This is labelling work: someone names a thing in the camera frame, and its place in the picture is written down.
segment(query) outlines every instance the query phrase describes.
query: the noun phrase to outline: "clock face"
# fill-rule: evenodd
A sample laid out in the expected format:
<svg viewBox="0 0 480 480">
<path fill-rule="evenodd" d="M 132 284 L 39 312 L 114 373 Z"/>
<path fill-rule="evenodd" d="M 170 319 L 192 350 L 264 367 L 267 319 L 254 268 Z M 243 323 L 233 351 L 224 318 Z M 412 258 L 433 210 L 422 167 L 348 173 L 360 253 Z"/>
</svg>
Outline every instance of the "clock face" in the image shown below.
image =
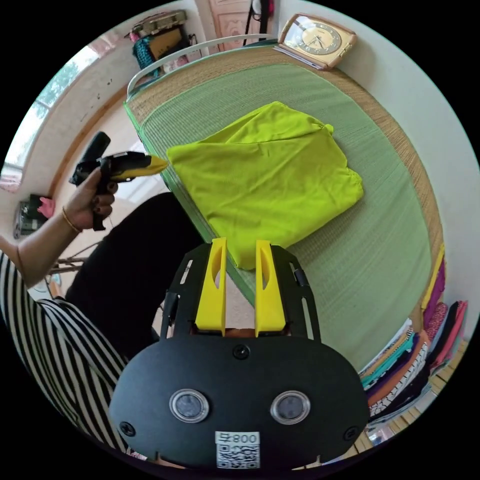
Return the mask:
<svg viewBox="0 0 480 480">
<path fill-rule="evenodd" d="M 342 44 L 342 37 L 337 30 L 305 16 L 299 16 L 293 22 L 285 40 L 288 46 L 309 55 L 332 54 Z"/>
</svg>

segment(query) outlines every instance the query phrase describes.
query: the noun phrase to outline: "gold bangle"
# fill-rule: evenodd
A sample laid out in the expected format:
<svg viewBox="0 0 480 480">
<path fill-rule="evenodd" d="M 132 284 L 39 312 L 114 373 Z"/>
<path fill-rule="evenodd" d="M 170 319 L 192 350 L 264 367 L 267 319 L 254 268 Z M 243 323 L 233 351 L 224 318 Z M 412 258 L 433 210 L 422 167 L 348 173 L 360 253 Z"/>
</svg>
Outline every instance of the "gold bangle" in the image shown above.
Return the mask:
<svg viewBox="0 0 480 480">
<path fill-rule="evenodd" d="M 70 228 L 71 228 L 72 230 L 74 230 L 77 234 L 81 234 L 81 233 L 82 233 L 82 231 L 79 230 L 79 229 L 70 221 L 70 219 L 69 219 L 68 216 L 67 216 L 67 212 L 65 211 L 65 207 L 64 207 L 64 206 L 61 208 L 61 214 L 63 215 L 63 219 L 70 225 Z"/>
</svg>

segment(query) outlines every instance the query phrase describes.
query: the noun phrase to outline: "window frame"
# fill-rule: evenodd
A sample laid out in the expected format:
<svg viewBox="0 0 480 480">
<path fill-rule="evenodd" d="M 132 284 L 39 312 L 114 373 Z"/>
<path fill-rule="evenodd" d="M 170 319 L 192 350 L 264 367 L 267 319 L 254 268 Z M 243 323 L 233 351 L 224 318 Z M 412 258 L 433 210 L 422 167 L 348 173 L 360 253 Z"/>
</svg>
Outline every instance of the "window frame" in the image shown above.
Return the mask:
<svg viewBox="0 0 480 480">
<path fill-rule="evenodd" d="M 22 184 L 22 181 L 24 179 L 24 173 L 29 165 L 29 162 L 30 162 L 30 158 L 32 156 L 32 151 L 37 143 L 37 140 L 40 136 L 40 134 L 42 133 L 42 130 L 43 128 L 45 127 L 46 123 L 48 122 L 49 118 L 51 117 L 52 115 L 52 111 L 55 110 L 55 108 L 57 107 L 57 105 L 62 101 L 62 99 L 65 97 L 65 95 L 71 90 L 71 88 L 77 83 L 77 81 L 79 80 L 79 78 L 82 76 L 82 74 L 84 74 L 88 69 L 90 69 L 96 62 L 98 62 L 102 57 L 99 56 L 97 54 L 97 52 L 90 46 L 90 45 L 86 45 L 85 47 L 83 47 L 81 50 L 79 50 L 72 58 L 70 58 L 62 67 L 61 69 L 52 77 L 52 79 L 54 79 L 67 65 L 69 65 L 72 60 L 75 59 L 76 55 L 78 55 L 80 52 L 82 52 L 83 50 L 85 49 L 89 49 L 91 51 L 91 53 L 93 55 L 95 55 L 95 58 L 90 61 L 87 65 L 83 66 L 79 72 L 77 73 L 77 75 L 71 80 L 71 82 L 61 91 L 61 93 L 58 95 L 58 98 L 55 99 L 55 101 L 52 103 L 52 105 L 48 105 L 47 103 L 45 103 L 44 101 L 40 100 L 38 97 L 33 101 L 33 103 L 31 104 L 31 106 L 28 108 L 27 112 L 25 113 L 25 116 L 23 117 L 25 119 L 25 117 L 27 116 L 28 112 L 30 111 L 30 109 L 35 106 L 35 105 L 38 105 L 39 107 L 41 107 L 42 109 L 45 109 L 46 110 L 46 115 L 41 119 L 41 123 L 39 124 L 38 128 L 36 129 L 36 132 L 35 134 L 33 135 L 32 137 L 32 140 L 31 140 L 31 143 L 29 145 L 29 147 L 26 149 L 26 152 L 25 152 L 25 157 L 24 157 L 24 161 L 23 161 L 23 165 L 20 166 L 20 165 L 17 165 L 17 164 L 14 164 L 14 163 L 11 163 L 9 161 L 7 161 L 5 159 L 4 163 L 3 163 L 3 167 L 2 167 L 2 171 L 0 171 L 0 188 L 2 187 L 2 178 L 5 177 L 8 177 L 11 175 L 11 173 L 7 173 L 5 175 L 3 175 L 3 170 L 4 168 L 7 168 L 9 169 L 10 171 L 14 170 L 15 172 L 18 172 L 18 180 L 17 180 L 17 189 L 9 189 L 8 191 L 9 192 L 12 192 L 12 193 L 15 193 L 18 188 L 20 187 L 20 185 Z"/>
</svg>

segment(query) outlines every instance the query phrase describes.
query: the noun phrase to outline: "bed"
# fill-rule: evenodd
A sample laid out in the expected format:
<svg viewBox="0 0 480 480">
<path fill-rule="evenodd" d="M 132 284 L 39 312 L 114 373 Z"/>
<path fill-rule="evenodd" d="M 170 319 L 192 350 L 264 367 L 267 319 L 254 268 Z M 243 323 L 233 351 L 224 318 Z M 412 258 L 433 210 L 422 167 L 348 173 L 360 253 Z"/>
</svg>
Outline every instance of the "bed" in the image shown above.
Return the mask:
<svg viewBox="0 0 480 480">
<path fill-rule="evenodd" d="M 190 50 L 260 37 L 267 41 L 205 55 L 139 85 Z M 349 167 L 363 178 L 364 198 L 289 250 L 313 289 L 322 341 L 360 371 L 407 317 L 422 329 L 421 302 L 444 241 L 437 202 L 411 142 L 366 90 L 339 69 L 318 71 L 272 43 L 265 34 L 237 35 L 169 55 L 135 75 L 125 108 L 147 150 L 162 158 L 170 147 L 202 140 L 273 101 L 335 127 Z M 172 166 L 163 179 L 211 241 L 215 233 Z M 255 274 L 231 258 L 227 271 L 253 305 Z"/>
</svg>

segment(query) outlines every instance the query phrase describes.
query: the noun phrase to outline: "hand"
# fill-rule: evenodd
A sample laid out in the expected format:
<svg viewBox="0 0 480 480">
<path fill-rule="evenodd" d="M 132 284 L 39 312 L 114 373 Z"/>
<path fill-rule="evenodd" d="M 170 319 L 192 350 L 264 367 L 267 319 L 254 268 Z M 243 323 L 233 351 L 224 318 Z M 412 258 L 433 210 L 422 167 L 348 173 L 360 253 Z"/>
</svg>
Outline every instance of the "hand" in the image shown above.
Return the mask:
<svg viewBox="0 0 480 480">
<path fill-rule="evenodd" d="M 108 184 L 106 195 L 96 195 L 97 185 L 102 178 L 100 168 L 96 168 L 89 177 L 75 190 L 70 200 L 65 205 L 65 213 L 73 226 L 82 231 L 89 230 L 94 226 L 95 212 L 106 219 L 112 213 L 114 195 L 119 186 L 115 183 Z"/>
</svg>

